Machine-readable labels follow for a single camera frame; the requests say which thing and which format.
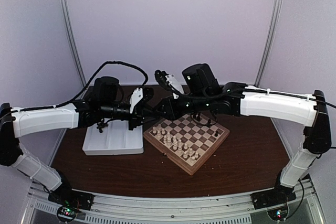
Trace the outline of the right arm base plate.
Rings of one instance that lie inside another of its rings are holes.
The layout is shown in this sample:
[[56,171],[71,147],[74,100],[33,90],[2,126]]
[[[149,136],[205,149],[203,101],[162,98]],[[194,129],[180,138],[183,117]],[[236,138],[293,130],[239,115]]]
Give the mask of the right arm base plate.
[[285,204],[297,198],[293,190],[270,189],[251,194],[254,209]]

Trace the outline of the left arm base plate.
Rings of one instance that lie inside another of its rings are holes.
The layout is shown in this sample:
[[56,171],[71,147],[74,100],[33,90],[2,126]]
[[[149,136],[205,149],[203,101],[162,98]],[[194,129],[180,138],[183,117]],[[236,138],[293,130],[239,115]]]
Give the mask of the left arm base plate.
[[75,190],[51,191],[48,200],[72,209],[90,210],[94,195]]

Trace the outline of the wooden chess board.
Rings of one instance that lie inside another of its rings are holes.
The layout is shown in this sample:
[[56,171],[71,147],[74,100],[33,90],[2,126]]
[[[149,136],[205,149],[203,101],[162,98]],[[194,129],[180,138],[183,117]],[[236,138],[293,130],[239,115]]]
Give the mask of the wooden chess board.
[[162,119],[143,133],[157,150],[194,175],[229,136],[229,129],[204,114]]

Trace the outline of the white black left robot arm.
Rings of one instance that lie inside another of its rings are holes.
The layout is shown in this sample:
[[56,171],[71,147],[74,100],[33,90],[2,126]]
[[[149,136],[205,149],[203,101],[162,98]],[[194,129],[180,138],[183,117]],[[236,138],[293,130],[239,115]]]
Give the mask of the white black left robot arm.
[[39,182],[50,200],[71,205],[85,194],[77,193],[66,176],[40,160],[22,143],[24,138],[47,136],[69,129],[87,130],[86,155],[128,155],[143,152],[142,125],[150,116],[150,87],[136,88],[129,101],[113,77],[98,78],[81,99],[41,108],[1,105],[1,165],[10,166]]

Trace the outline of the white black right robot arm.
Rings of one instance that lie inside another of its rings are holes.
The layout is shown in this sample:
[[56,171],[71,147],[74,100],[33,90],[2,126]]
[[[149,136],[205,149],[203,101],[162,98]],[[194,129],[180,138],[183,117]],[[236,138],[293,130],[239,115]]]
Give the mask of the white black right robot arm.
[[286,151],[289,163],[279,172],[269,192],[272,203],[289,196],[313,162],[332,149],[332,134],[324,93],[295,94],[262,89],[246,83],[228,82],[220,86],[210,67],[199,63],[182,72],[190,94],[172,74],[155,71],[157,83],[172,96],[155,107],[160,116],[176,120],[186,114],[208,111],[212,115],[262,116],[271,118]]

